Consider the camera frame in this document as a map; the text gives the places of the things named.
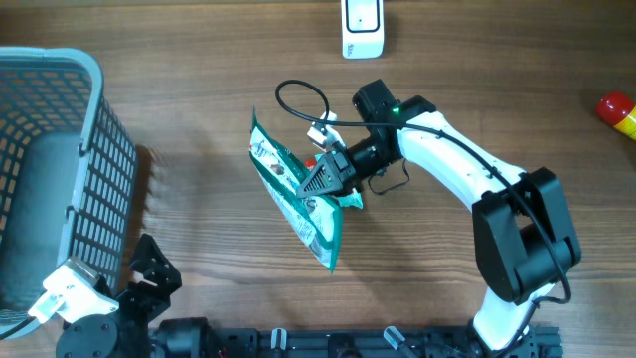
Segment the small teal snack packet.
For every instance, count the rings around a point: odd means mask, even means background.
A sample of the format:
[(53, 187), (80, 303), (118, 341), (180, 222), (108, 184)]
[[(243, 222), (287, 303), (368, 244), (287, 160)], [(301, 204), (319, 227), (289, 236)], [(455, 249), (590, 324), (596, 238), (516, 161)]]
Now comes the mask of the small teal snack packet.
[(358, 191), (354, 191), (346, 196), (337, 197), (338, 203), (341, 207), (354, 207), (358, 209), (364, 208), (364, 202), (362, 195)]

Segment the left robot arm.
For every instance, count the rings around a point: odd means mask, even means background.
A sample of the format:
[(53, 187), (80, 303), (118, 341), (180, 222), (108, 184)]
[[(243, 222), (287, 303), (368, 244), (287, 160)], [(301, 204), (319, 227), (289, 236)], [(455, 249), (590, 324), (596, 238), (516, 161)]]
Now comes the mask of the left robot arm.
[(117, 310), (70, 324), (57, 342), (58, 358), (148, 358), (153, 354), (148, 324), (170, 307), (170, 296), (182, 286), (181, 275), (148, 234), (138, 240), (129, 268), (143, 279), (129, 282), (116, 297)]

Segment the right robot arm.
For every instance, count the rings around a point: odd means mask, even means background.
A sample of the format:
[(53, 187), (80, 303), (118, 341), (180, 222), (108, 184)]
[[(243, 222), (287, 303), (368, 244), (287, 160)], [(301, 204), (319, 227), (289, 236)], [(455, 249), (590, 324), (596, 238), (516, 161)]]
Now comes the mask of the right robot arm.
[(487, 286), (466, 328), (428, 329), (416, 350), (393, 327), (385, 330), (385, 340), (407, 357), (560, 356), (558, 329), (531, 322), (552, 301), (552, 289), (567, 285), (568, 271), (582, 256), (554, 173), (499, 160), (454, 129), (433, 103), (421, 96), (398, 100), (382, 81), (361, 87), (352, 103), (369, 136), (347, 146), (338, 137), (337, 120), (312, 117), (310, 139), (325, 153), (297, 196), (342, 196), (395, 162), (413, 163), (470, 211), (475, 261)]

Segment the red sauce bottle green cap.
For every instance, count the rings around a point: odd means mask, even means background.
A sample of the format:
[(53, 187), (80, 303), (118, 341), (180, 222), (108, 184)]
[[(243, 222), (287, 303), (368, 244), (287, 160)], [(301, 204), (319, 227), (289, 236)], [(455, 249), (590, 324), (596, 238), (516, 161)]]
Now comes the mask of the red sauce bottle green cap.
[(605, 95), (596, 105), (595, 113), (607, 125), (635, 139), (635, 102), (626, 94), (614, 91)]

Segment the red Nescafe coffee stick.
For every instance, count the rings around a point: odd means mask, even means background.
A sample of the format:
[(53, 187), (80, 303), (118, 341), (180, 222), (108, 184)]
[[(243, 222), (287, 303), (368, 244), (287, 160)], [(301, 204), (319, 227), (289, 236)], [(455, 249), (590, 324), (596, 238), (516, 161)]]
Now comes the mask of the red Nescafe coffee stick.
[(307, 169), (313, 169), (317, 165), (317, 161), (315, 159), (308, 159), (304, 161), (304, 164)]

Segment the large green snack bag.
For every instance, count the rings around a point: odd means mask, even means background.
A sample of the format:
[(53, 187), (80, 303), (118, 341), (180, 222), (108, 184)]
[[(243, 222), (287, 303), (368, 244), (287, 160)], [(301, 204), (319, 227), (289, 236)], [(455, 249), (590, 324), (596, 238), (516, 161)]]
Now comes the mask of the large green snack bag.
[(337, 266), (343, 211), (326, 195), (299, 198), (296, 190), (309, 170), (285, 146), (273, 139), (256, 117), (251, 119), (249, 158), (265, 189), (299, 240), (328, 270)]

